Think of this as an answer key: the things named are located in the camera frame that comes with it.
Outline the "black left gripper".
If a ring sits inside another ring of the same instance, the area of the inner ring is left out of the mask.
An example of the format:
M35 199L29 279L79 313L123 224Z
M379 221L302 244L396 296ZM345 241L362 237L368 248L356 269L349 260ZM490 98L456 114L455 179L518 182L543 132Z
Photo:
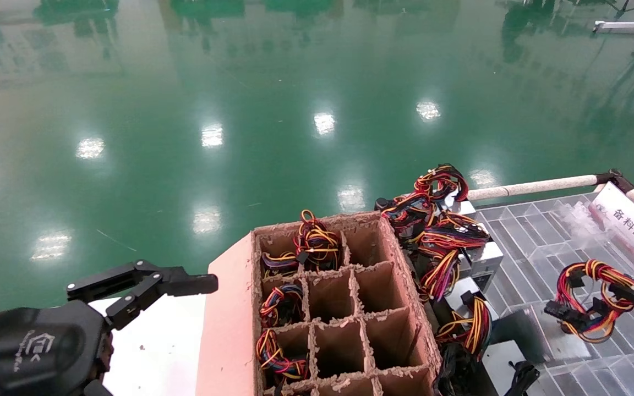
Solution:
M0 312L0 395L109 395L111 330L158 301L162 283L161 275L144 278L106 309L106 320L80 301Z

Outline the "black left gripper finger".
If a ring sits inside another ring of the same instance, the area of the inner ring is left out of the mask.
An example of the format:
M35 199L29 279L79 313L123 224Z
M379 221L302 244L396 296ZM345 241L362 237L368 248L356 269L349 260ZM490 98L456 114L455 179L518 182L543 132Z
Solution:
M136 260L102 273L73 281L67 286L67 299L84 303L121 295L132 301L154 303L161 296L209 295L218 290L214 274L190 275L183 267L158 267Z

